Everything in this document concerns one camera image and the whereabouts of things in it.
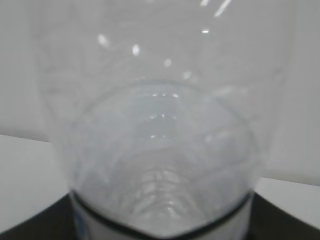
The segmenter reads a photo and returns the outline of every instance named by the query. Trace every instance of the white background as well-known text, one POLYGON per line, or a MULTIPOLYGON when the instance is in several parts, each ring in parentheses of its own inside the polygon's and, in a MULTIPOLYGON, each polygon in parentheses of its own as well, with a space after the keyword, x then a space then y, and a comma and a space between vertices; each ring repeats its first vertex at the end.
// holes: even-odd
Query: white background
MULTIPOLYGON (((0 134, 45 141, 23 1, 0 0, 0 134)), ((320 186, 320 1, 298 2, 291 72, 264 175, 320 186)))

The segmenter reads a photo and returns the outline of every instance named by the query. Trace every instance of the transparent plastic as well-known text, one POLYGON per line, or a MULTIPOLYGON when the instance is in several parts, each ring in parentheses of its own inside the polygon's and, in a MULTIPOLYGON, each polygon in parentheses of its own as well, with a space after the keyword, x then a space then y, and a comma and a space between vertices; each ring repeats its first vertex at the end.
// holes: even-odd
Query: transparent plastic
POLYGON ((253 189, 294 1, 34 1, 50 139, 88 206, 171 238, 221 218, 253 189))

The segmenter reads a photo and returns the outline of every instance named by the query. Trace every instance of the black base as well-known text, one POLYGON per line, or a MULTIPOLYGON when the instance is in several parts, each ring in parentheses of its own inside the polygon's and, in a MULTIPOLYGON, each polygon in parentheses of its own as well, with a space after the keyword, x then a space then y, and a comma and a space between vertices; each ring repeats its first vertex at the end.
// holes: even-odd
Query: black base
MULTIPOLYGON (((65 196, 30 220, 0 234, 0 240, 77 240, 69 197, 65 196)), ((245 240, 320 240, 320 230, 255 194, 245 240)))

